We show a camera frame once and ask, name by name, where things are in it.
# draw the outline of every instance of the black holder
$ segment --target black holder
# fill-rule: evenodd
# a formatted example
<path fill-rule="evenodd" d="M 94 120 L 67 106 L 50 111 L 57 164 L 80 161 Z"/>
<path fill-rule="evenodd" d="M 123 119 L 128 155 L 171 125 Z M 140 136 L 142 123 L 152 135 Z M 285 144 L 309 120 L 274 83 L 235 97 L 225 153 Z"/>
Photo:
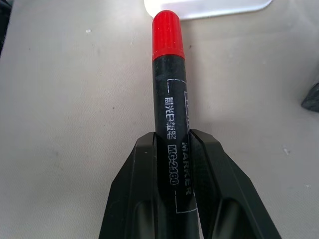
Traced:
<path fill-rule="evenodd" d="M 99 239 L 168 239 L 157 220 L 163 204 L 156 145 L 153 132 L 137 140 L 112 183 Z M 190 146 L 204 239 L 281 239 L 251 180 L 221 144 L 191 130 Z"/>

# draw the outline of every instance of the white object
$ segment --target white object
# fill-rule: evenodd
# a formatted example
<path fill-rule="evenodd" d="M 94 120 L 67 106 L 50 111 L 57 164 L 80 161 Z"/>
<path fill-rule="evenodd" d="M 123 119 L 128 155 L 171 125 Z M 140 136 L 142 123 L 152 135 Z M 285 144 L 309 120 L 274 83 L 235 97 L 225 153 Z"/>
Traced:
<path fill-rule="evenodd" d="M 162 10 L 174 11 L 181 20 L 257 11 L 272 0 L 144 0 L 146 11 L 155 17 Z"/>

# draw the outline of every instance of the gray surface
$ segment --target gray surface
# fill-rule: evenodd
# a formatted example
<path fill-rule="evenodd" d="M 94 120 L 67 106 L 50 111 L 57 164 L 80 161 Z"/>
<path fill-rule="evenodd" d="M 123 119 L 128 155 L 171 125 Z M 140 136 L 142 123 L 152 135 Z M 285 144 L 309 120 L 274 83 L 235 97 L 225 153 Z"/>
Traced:
<path fill-rule="evenodd" d="M 182 24 L 191 126 L 222 142 L 284 239 L 319 238 L 319 116 L 299 106 L 319 66 L 318 9 L 276 0 Z M 1 239 L 97 239 L 112 179 L 154 130 L 151 28 L 142 0 L 15 1 L 0 59 Z"/>

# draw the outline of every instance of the red marker cap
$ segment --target red marker cap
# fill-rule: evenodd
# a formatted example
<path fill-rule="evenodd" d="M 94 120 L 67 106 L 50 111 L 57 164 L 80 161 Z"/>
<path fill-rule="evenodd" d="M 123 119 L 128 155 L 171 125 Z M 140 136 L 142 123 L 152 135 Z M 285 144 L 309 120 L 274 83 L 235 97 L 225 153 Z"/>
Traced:
<path fill-rule="evenodd" d="M 153 20 L 153 60 L 164 55 L 185 58 L 180 21 L 169 10 L 161 11 Z"/>

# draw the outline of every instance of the black marker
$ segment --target black marker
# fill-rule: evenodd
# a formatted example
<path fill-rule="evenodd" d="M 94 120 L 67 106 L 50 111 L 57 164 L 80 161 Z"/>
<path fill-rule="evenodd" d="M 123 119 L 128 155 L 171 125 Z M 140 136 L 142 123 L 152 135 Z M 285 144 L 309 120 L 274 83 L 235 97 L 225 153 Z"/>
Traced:
<path fill-rule="evenodd" d="M 198 239 L 183 42 L 179 18 L 168 10 L 153 20 L 153 87 L 161 200 L 159 239 Z"/>

